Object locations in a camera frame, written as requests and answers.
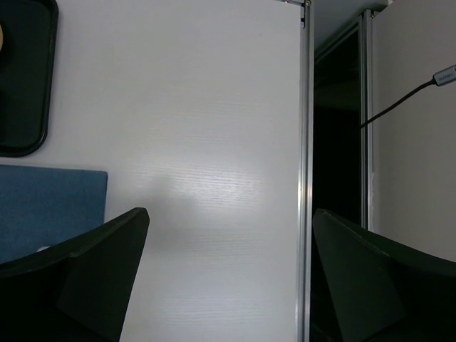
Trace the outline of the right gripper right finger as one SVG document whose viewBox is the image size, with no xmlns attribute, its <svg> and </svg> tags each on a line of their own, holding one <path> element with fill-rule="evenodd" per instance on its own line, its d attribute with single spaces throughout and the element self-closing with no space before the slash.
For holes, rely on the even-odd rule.
<svg viewBox="0 0 456 342">
<path fill-rule="evenodd" d="M 327 210 L 312 223 L 313 341 L 454 341 L 455 263 Z"/>
</svg>

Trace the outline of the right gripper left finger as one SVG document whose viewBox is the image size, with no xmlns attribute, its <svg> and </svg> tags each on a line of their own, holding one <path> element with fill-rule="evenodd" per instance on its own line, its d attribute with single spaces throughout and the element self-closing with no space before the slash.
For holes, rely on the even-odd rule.
<svg viewBox="0 0 456 342">
<path fill-rule="evenodd" d="M 134 208 L 1 265 L 2 341 L 119 341 L 149 215 Z"/>
</svg>

